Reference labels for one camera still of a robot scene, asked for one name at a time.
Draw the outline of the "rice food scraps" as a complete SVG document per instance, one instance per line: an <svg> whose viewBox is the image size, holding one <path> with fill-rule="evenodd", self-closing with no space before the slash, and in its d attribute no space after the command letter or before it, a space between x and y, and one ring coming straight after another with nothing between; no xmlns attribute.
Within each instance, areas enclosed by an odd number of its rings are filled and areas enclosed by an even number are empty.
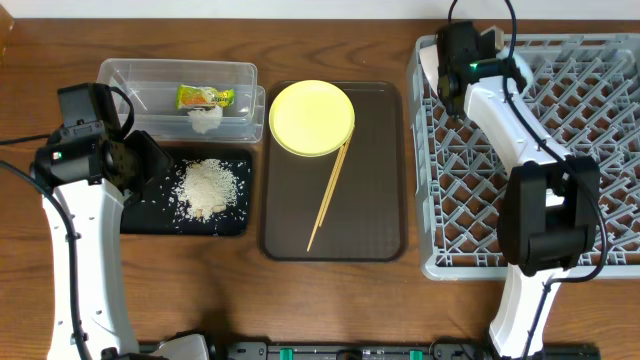
<svg viewBox="0 0 640 360"><path fill-rule="evenodd" d="M207 223L237 207L247 185L241 176L248 169L245 160L182 161L169 199L176 206L177 219Z"/></svg>

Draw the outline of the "white tissue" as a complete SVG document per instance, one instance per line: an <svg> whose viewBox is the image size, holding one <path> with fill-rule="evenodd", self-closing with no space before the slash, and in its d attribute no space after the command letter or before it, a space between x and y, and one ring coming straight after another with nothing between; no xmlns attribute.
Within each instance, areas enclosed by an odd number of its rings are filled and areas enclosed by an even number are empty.
<svg viewBox="0 0 640 360"><path fill-rule="evenodd" d="M198 108L187 112L192 129L199 134L205 134L209 130L220 126L223 119L223 109L219 106L212 108Z"/></svg>

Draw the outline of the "green snack wrapper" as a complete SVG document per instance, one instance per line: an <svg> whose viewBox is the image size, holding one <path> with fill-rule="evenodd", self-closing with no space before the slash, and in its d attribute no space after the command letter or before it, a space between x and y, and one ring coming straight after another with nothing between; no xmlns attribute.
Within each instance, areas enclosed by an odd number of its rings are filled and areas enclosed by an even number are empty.
<svg viewBox="0 0 640 360"><path fill-rule="evenodd" d="M226 108L233 104L233 89L218 90L213 87L179 85L176 93L177 109Z"/></svg>

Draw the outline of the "yellow plate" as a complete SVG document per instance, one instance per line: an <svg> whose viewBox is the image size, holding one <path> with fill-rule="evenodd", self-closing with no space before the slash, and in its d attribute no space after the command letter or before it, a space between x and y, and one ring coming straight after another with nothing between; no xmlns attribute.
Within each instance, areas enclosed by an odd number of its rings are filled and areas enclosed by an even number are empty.
<svg viewBox="0 0 640 360"><path fill-rule="evenodd" d="M285 150L320 157L339 149L355 130L354 106L336 85L303 80L287 85L269 111L273 138Z"/></svg>

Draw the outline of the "long wooden chopstick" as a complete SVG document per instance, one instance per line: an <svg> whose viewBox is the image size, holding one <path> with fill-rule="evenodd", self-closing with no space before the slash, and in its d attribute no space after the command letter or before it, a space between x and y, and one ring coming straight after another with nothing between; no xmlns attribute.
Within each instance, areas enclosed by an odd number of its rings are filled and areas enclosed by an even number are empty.
<svg viewBox="0 0 640 360"><path fill-rule="evenodd" d="M324 193L324 196L323 196L323 199L322 199L322 202L321 202L321 205L320 205L320 208L319 208L319 211L318 211L318 214L317 214L317 217L316 217L316 220L315 220L315 223L314 223L311 235L310 235L310 239L309 239L309 242L308 242L308 245L307 245L307 248L306 248L307 252L309 252L311 250L311 247L312 247L312 244L314 242L316 233L317 233L318 229L323 224L323 221L324 221L324 218L325 218L326 213L328 211L328 208L329 208L329 205L330 205L330 202L331 202L331 199L332 199L332 196L333 196L337 181L338 181L339 176L340 176L340 172L341 172L341 169L342 169L342 166L343 166L343 163L344 163L344 160L345 160L345 157L346 157L346 154L347 154L350 142L351 142L351 138L352 138L352 136L349 136L349 138L340 147L340 149L338 151L338 155L336 157L336 160L335 160L335 163L334 163L334 166L333 166L333 169L332 169L328 184L326 186L325 193Z"/></svg>

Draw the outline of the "light blue bowl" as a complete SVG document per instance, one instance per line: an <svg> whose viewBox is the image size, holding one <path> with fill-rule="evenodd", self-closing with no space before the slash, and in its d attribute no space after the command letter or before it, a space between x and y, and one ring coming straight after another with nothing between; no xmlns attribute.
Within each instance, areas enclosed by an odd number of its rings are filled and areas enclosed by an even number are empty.
<svg viewBox="0 0 640 360"><path fill-rule="evenodd" d="M524 96L533 85L534 75L528 63L517 53L514 53L509 62L507 75L507 89L511 94Z"/></svg>

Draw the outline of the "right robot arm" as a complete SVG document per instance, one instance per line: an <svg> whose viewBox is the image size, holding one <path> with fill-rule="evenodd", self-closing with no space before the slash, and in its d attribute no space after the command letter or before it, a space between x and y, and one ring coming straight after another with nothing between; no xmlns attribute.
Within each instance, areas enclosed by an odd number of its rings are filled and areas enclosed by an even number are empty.
<svg viewBox="0 0 640 360"><path fill-rule="evenodd" d="M542 353L543 327L563 283L603 223L599 167L554 140L525 104L531 68L500 29L470 22L441 27L420 52L424 74L450 116L465 116L489 140L507 173L497 239L507 278L489 326L497 359Z"/></svg>

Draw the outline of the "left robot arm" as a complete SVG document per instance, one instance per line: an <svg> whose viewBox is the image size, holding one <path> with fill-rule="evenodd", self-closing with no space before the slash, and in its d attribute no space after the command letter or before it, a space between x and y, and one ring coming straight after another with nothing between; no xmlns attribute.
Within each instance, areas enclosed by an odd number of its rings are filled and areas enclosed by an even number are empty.
<svg viewBox="0 0 640 360"><path fill-rule="evenodd" d="M60 129L37 150L31 180L43 196L53 251L50 359L206 359L201 335L144 353L128 317L120 249L127 201L172 164L145 132Z"/></svg>

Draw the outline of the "grey dishwasher rack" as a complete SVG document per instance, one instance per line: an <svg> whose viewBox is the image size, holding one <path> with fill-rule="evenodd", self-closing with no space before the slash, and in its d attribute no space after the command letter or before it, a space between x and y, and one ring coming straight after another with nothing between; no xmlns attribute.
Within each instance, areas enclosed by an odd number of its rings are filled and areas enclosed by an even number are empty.
<svg viewBox="0 0 640 360"><path fill-rule="evenodd" d="M524 97L549 134L600 167L607 236L574 269L600 258L606 279L639 275L639 38L635 34L522 35L533 71ZM415 154L420 268L441 281L501 279L506 262L495 225L507 177L485 135L450 118L417 55L406 71Z"/></svg>

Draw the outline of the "black plastic tray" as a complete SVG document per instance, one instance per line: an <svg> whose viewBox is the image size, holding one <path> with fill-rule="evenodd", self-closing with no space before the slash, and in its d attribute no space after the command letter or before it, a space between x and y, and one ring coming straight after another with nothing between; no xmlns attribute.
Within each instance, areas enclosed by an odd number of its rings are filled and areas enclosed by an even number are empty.
<svg viewBox="0 0 640 360"><path fill-rule="evenodd" d="M141 200L125 207L121 232L149 235L238 236L249 221L252 155L247 149L204 146L170 146L166 151L174 165L146 190ZM197 216L189 202L179 195L187 168L205 160L217 160L236 179L235 201L222 211Z"/></svg>

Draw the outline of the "clear plastic bin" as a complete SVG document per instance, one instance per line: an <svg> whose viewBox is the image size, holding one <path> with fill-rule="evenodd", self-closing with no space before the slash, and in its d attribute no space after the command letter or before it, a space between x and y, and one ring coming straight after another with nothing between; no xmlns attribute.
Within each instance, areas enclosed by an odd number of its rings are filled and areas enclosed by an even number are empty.
<svg viewBox="0 0 640 360"><path fill-rule="evenodd" d="M114 97L120 120L125 121L133 107L133 128L158 142L255 144L263 136L266 99L257 77L255 65L246 62L112 58L101 64L97 81L122 90L130 101ZM175 105L179 85L235 91L233 104L222 108L218 128L205 134L192 129L187 112L194 109Z"/></svg>

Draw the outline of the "brown serving tray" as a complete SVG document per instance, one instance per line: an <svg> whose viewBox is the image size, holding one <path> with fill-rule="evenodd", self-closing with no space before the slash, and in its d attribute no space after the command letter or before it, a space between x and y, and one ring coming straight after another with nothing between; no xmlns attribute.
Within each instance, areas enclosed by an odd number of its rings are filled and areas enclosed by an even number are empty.
<svg viewBox="0 0 640 360"><path fill-rule="evenodd" d="M306 158L265 136L258 244L276 261L390 262L407 243L401 96L387 82L342 81L355 131L328 211L314 225L334 154Z"/></svg>

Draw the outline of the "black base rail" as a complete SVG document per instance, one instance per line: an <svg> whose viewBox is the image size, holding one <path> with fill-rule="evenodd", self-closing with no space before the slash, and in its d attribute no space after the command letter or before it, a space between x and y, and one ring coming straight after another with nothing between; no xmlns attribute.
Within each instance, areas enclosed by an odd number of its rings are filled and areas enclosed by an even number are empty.
<svg viewBox="0 0 640 360"><path fill-rule="evenodd" d="M239 342L223 350L210 348L211 359L234 360L490 360L483 345L460 341L436 341L428 346L294 345Z"/></svg>

